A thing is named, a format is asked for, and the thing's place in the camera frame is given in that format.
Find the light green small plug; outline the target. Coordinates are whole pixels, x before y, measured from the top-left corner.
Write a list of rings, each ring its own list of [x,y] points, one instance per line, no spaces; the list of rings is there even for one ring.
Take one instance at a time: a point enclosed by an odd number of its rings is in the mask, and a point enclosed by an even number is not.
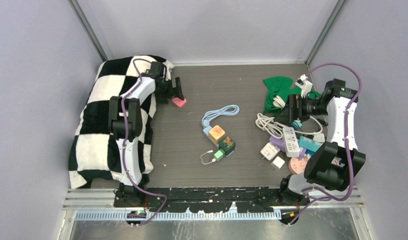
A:
[[[217,152],[214,153],[212,161],[218,162],[224,157],[225,157],[225,152],[222,149],[219,149]]]

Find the dark green cube adapter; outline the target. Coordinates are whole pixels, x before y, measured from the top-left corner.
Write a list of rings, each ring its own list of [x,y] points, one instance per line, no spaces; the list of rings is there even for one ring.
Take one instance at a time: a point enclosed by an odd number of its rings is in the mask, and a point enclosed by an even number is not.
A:
[[[225,156],[229,156],[236,148],[236,142],[230,136],[224,136],[218,143],[218,148]]]

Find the light blue power strip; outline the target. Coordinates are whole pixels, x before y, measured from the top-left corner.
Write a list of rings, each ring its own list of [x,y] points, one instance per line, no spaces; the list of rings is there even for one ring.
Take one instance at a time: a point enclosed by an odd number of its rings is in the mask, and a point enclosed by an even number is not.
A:
[[[225,157],[229,157],[235,151],[236,142],[219,125],[207,126],[203,129],[203,133],[219,150],[224,152]]]

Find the white power strip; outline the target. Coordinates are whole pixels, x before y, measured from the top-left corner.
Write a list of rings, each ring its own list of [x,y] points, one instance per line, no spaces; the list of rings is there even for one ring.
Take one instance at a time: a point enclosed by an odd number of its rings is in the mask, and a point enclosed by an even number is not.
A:
[[[295,130],[292,127],[284,126],[282,128],[283,143],[285,153],[289,158],[298,158],[301,150],[298,144]]]

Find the orange cube adapter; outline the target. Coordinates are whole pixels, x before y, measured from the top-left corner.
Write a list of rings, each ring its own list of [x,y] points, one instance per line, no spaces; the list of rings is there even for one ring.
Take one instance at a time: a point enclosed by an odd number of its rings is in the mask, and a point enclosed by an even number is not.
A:
[[[215,125],[208,132],[208,138],[214,145],[218,145],[220,140],[224,138],[226,132],[219,126]]]

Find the pink small plug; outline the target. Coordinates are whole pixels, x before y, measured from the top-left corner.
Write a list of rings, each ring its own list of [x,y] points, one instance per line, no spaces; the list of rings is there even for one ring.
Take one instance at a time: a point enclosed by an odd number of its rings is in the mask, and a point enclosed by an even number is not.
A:
[[[173,103],[174,105],[176,105],[178,108],[182,108],[182,107],[187,103],[187,99],[186,99],[186,98],[181,99],[181,98],[178,98],[178,97],[174,97],[174,98],[171,99],[171,101],[172,101],[172,103]]]

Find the white tiger cube socket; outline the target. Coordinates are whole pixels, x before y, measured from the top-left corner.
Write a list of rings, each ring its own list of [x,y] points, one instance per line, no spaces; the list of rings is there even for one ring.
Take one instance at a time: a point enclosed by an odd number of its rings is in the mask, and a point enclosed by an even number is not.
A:
[[[272,142],[268,142],[261,150],[260,154],[263,156],[264,159],[271,161],[273,160],[280,152],[280,148],[273,144]]]

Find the white charger plug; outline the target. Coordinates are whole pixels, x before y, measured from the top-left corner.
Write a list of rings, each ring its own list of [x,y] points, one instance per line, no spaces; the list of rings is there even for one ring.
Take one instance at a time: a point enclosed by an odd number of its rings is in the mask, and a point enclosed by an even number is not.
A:
[[[270,163],[272,167],[276,168],[277,170],[280,170],[283,165],[285,164],[285,160],[283,160],[281,157],[276,156],[272,162]]]

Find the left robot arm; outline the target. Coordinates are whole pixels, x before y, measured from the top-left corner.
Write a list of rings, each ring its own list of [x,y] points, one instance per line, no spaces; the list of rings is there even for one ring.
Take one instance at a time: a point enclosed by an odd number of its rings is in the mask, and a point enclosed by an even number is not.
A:
[[[138,73],[137,82],[121,96],[113,96],[109,101],[108,129],[113,134],[119,148],[121,162],[121,180],[117,200],[140,207],[149,192],[143,189],[143,174],[140,170],[138,157],[139,137],[143,130],[141,104],[151,94],[156,94],[161,103],[169,100],[186,103],[179,77],[172,81],[169,70],[161,62],[151,62],[149,69],[139,71],[137,59],[132,61]]]

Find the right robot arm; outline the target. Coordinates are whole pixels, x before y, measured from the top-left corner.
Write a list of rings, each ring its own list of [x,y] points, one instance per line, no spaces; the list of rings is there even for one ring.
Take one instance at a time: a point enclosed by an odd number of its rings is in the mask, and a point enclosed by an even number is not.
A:
[[[359,91],[348,88],[344,80],[334,78],[325,84],[320,97],[291,94],[286,106],[275,117],[281,123],[305,121],[327,116],[325,142],[309,158],[303,173],[284,177],[277,192],[283,205],[301,202],[310,191],[325,194],[324,200],[344,201],[351,192],[357,173],[366,162],[354,137],[354,114]]]

